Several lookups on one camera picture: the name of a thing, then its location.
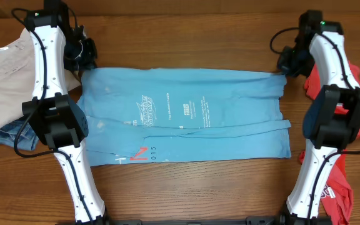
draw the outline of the wooden table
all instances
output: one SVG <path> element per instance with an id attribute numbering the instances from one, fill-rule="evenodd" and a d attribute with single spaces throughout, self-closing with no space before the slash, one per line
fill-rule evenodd
<path id="1" fill-rule="evenodd" d="M 96 42 L 101 67 L 274 71 L 278 55 L 269 50 L 269 40 L 278 30 L 297 26 L 301 13 L 80 17 L 79 22 Z M 360 67 L 360 12 L 325 18 L 342 22 L 348 58 Z M 21 30 L 17 21 L 0 19 L 0 47 Z M 275 47 L 293 45 L 295 35 L 284 34 Z M 281 111 L 292 124 L 291 159 L 94 167 L 110 215 L 152 221 L 277 214 L 294 187 L 297 158 L 305 149 L 301 128 L 311 101 L 304 80 L 288 79 L 281 99 Z M 77 100 L 81 90 L 71 94 Z M 360 139 L 349 147 L 359 149 Z M 44 150 L 38 144 L 36 151 Z M 355 197 L 351 224 L 360 224 L 360 156 L 347 157 L 346 164 Z M 72 199 L 56 159 L 22 159 L 0 145 L 0 224 L 54 224 L 73 218 Z"/>

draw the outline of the wood grain surface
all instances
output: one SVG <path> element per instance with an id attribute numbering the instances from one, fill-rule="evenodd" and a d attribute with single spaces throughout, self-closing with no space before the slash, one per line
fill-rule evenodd
<path id="1" fill-rule="evenodd" d="M 63 0 L 78 16 L 295 13 L 306 9 L 326 12 L 360 11 L 360 0 Z M 0 18 L 10 18 L 12 8 L 37 10 L 44 0 L 0 0 Z"/>
<path id="2" fill-rule="evenodd" d="M 274 71 L 278 56 L 270 52 L 269 40 L 278 30 L 296 26 L 299 15 L 80 17 L 79 22 L 96 42 L 101 67 Z M 346 53 L 360 67 L 360 12 L 331 13 L 325 18 L 342 22 Z M 0 47 L 19 37 L 21 30 L 17 21 L 0 19 Z M 279 37 L 275 48 L 292 45 L 295 35 Z M 305 96 L 304 80 L 288 79 L 280 101 L 292 124 L 291 159 L 94 167 L 96 186 L 110 215 L 153 221 L 277 214 L 294 187 L 301 167 L 298 155 L 305 149 L 301 128 L 311 101 Z M 79 88 L 71 93 L 76 100 L 80 94 Z M 348 148 L 360 149 L 360 139 Z M 43 150 L 39 144 L 36 151 Z M 360 224 L 360 156 L 348 156 L 346 164 L 354 189 L 351 224 L 355 225 Z M 0 224 L 54 224 L 73 220 L 73 212 L 55 158 L 22 159 L 12 148 L 0 145 Z"/>

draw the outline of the folded shirt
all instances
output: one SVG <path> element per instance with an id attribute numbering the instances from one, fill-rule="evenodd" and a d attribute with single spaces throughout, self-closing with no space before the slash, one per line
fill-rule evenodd
<path id="1" fill-rule="evenodd" d="M 0 128 L 23 116 L 22 103 L 31 101 L 35 79 L 34 48 L 26 29 L 20 38 L 0 48 Z M 65 70 L 67 90 L 80 85 Z"/>
<path id="2" fill-rule="evenodd" d="M 0 144 L 13 147 L 13 141 L 15 140 L 16 134 L 18 133 L 23 121 L 13 121 L 0 129 Z M 38 143 L 38 137 L 36 133 L 31 129 L 30 125 L 27 124 L 24 127 L 23 132 L 17 143 L 17 147 L 22 150 L 32 151 L 36 148 Z"/>
<path id="3" fill-rule="evenodd" d="M 89 124 L 90 163 L 289 158 L 290 123 L 279 110 L 285 83 L 265 72 L 87 71 L 78 105 Z M 135 160 L 145 149 L 148 160 Z"/>

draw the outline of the red clothing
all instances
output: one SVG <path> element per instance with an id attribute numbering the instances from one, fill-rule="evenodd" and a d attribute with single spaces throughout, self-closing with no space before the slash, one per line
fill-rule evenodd
<path id="1" fill-rule="evenodd" d="M 359 80 L 359 67 L 349 63 L 352 75 L 360 85 Z M 321 90 L 320 78 L 318 68 L 314 65 L 311 75 L 306 79 L 304 89 L 306 89 L 306 95 L 311 99 L 315 99 Z M 346 113 L 346 110 L 337 107 L 336 113 Z M 299 159 L 302 162 L 305 156 L 305 152 L 302 152 Z M 346 179 L 345 172 L 345 158 L 346 155 L 341 155 L 337 160 L 336 165 L 330 172 L 329 179 L 327 180 L 326 187 L 323 190 L 321 201 L 327 215 L 331 216 L 333 225 L 348 225 L 349 217 L 351 216 L 354 195 L 353 190 Z"/>

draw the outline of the beige pants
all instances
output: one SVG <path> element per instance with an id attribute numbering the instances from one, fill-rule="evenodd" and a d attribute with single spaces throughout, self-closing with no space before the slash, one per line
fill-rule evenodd
<path id="1" fill-rule="evenodd" d="M 0 48 L 0 128 L 23 116 L 22 103 L 31 100 L 34 72 L 33 42 L 24 29 L 18 40 Z M 80 85 L 67 70 L 65 80 L 67 90 Z"/>

